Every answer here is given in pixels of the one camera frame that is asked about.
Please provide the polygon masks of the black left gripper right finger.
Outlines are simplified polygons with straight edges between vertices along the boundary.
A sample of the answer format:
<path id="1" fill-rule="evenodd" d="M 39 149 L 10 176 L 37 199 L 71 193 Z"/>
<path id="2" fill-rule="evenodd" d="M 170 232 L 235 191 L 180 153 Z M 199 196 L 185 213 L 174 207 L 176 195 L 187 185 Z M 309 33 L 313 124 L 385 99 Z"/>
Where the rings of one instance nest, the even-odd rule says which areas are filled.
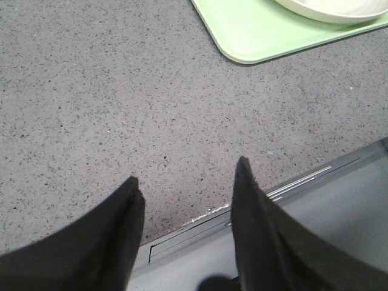
<path id="1" fill-rule="evenodd" d="M 268 198 L 244 156 L 231 220 L 242 290 L 387 290 L 386 272 L 325 242 Z"/>

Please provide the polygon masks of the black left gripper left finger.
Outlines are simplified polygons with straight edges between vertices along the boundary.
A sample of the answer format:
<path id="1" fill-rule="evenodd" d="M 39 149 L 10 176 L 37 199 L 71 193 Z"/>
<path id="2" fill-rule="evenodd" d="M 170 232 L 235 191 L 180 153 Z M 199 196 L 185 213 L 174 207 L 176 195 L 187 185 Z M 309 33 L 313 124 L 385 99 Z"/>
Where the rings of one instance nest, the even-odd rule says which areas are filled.
<path id="1" fill-rule="evenodd" d="M 69 226 L 1 255 L 1 290 L 126 290 L 144 217 L 131 176 Z"/>

